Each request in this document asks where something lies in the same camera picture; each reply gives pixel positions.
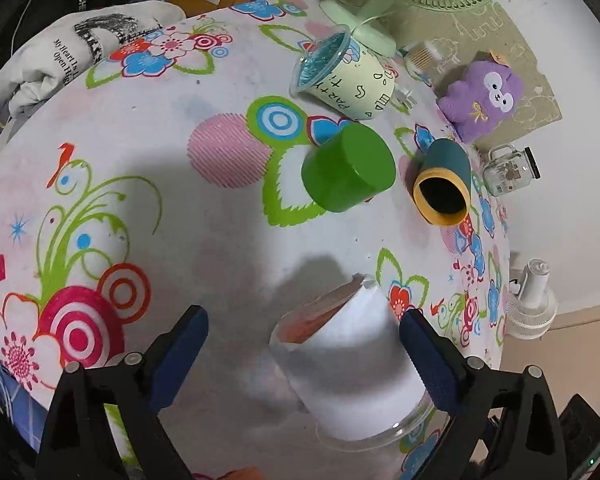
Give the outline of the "white printed t-shirt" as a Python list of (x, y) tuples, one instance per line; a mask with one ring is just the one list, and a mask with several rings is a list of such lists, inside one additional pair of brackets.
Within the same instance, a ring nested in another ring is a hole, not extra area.
[(0, 104), (16, 117), (115, 50), (184, 18), (179, 6), (159, 0), (65, 15), (29, 39), (0, 69)]

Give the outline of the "white fan power plug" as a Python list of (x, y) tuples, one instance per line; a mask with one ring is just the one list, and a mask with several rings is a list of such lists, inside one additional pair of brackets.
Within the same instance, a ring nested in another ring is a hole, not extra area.
[(391, 104), (395, 108), (404, 108), (404, 110), (410, 110), (417, 105), (414, 92), (409, 88), (396, 87), (393, 90), (391, 97)]

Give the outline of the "teal cup with yellow rim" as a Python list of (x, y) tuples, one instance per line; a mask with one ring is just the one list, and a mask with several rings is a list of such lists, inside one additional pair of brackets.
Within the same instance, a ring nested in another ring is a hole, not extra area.
[(456, 142), (432, 142), (413, 184), (413, 200), (433, 226), (458, 226), (471, 205), (471, 168), (468, 155)]

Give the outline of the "white floor fan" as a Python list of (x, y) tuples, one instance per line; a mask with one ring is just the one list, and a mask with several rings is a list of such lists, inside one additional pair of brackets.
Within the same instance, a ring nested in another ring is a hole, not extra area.
[(553, 324), (558, 310), (554, 292), (548, 286), (550, 265), (530, 259), (521, 269), (510, 271), (505, 296), (505, 333), (520, 340), (541, 338)]

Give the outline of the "pale green patterned cup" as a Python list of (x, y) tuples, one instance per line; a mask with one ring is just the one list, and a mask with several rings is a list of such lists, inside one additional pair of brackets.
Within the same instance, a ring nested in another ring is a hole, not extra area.
[(294, 66), (290, 93), (307, 94), (349, 119), (371, 120), (389, 105), (396, 77), (346, 25), (317, 40)]

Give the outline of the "cotton swab container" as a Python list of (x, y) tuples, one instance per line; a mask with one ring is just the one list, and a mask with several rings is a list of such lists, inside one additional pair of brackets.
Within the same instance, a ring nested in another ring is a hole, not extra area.
[(421, 41), (406, 49), (404, 62), (412, 75), (441, 74), (443, 56), (431, 41)]

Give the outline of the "purple plush toy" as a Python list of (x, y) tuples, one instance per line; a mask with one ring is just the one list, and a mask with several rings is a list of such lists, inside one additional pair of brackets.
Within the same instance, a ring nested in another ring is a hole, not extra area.
[(449, 85), (438, 107), (460, 140), (471, 144), (513, 114), (523, 95), (524, 82), (507, 65), (475, 61)]

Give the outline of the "beige patterned wall mat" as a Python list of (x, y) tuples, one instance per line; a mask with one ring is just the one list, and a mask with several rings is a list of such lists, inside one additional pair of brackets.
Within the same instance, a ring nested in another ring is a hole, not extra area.
[[(367, 1), (340, 0), (353, 12)], [(538, 70), (538, 60), (513, 20), (495, 0), (452, 13), (416, 8), (398, 0), (378, 21), (381, 30), (396, 40), (404, 64), (406, 49), (413, 44), (431, 41), (438, 48), (443, 56), (441, 74), (419, 76), (432, 84), (438, 96), (444, 96), (449, 85), (459, 80), (466, 67), (475, 61), (507, 65), (522, 79), (524, 95), (513, 114), (490, 134), (475, 141), (480, 150), (512, 142), (562, 117), (548, 80)]]

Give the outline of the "green cylindrical cup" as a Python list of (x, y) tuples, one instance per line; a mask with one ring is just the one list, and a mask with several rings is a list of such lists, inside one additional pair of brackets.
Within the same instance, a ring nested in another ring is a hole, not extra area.
[(318, 206), (343, 212), (391, 188), (396, 162), (378, 133), (354, 122), (306, 156), (301, 177)]

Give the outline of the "white paper-wrapped clear cup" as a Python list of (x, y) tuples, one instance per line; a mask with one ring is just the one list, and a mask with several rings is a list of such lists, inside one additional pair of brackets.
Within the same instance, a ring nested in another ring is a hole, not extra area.
[(368, 275), (283, 315), (270, 350), (329, 448), (382, 448), (434, 412), (389, 300)]

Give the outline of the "floral tablecloth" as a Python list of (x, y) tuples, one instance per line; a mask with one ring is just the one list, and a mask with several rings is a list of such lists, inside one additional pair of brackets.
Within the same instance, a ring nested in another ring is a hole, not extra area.
[(432, 448), (343, 453), (268, 350), (289, 310), (372, 276), (466, 354), (501, 363), (509, 247), (481, 185), (462, 226), (430, 226), (402, 180), (342, 214), (300, 171), (346, 118), (292, 96), (294, 62), (332, 32), (316, 0), (189, 18), (108, 56), (45, 103), (0, 155), (0, 446), (41, 443), (62, 367), (146, 349), (192, 304), (209, 337), (163, 426), (201, 479), (393, 479)]

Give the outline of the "glass jar with black lid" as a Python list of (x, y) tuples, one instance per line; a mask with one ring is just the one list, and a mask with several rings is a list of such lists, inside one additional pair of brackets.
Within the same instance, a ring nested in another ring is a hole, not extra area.
[(531, 148), (517, 150), (513, 144), (503, 144), (490, 149), (482, 176), (490, 194), (502, 196), (525, 188), (541, 174)]

